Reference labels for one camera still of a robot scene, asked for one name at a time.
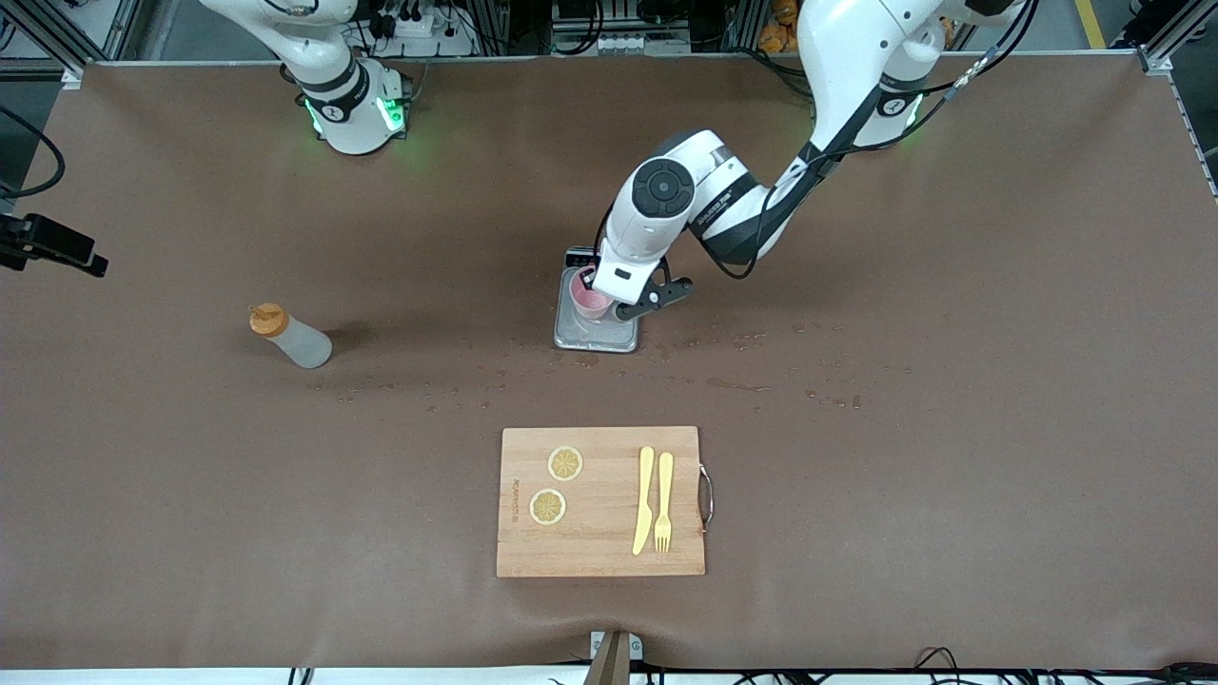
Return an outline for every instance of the yellow knife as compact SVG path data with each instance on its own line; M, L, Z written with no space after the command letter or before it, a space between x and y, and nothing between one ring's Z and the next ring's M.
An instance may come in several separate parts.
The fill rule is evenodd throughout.
M647 533L652 529L652 507L647 495L652 491L652 469L655 467L655 450L643 447L638 452L638 523L635 524L635 548L638 555L647 545Z

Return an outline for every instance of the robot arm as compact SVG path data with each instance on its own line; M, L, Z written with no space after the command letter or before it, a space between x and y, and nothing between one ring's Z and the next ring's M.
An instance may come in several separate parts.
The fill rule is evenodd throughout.
M406 129L402 74L375 60L356 59L341 26L356 0L202 0L279 56L313 117L313 128L335 150L363 155Z
M973 0L949 0L961 6L967 1ZM762 186L710 130L670 139L635 169L605 219L599 264L590 284L621 302L618 318L688 295L688 282L674 289L667 278L653 280L657 269L666 272L664 256L686 228L720 266L752 269L892 91L883 83L885 66L898 51L903 57L896 61L907 55L907 43L926 44L928 33L934 34L931 27L938 24L939 9L939 0L805 2L798 35L816 104L811 138L772 188Z

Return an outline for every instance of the metal handle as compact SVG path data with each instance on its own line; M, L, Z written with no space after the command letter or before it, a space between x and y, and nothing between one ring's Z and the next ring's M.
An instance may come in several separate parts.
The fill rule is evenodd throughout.
M700 479L706 479L706 517L702 519L702 531L705 533L706 528L710 525L710 519L715 518L715 485L710 481L710 474L706 473L706 464L698 464L698 470ZM698 497L698 514L702 516L702 497Z

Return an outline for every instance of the lemon slice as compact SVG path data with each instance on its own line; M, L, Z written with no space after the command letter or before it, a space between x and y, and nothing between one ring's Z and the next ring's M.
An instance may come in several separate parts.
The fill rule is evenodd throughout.
M554 480L575 480L575 477L583 470L583 455L575 447L564 445L549 453L549 462L546 466Z
M538 490L529 502L529 513L542 525L554 525L566 513L566 497L553 488Z

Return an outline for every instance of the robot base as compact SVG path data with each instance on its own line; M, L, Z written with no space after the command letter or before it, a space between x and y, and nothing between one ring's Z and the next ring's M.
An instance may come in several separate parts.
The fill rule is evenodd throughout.
M575 311L570 284L575 274L592 263L591 247L571 247L566 251L563 277L558 279L558 307L554 313L554 345L563 350L586 352L628 353L638 347L638 318L626 322L605 314L599 319L587 319Z
M414 95L410 79L397 71L375 60L361 59L359 62L368 69L371 83L368 95L352 110L348 121L331 122L314 112L312 106L307 107L318 139L343 155L367 155L393 138L404 139Z

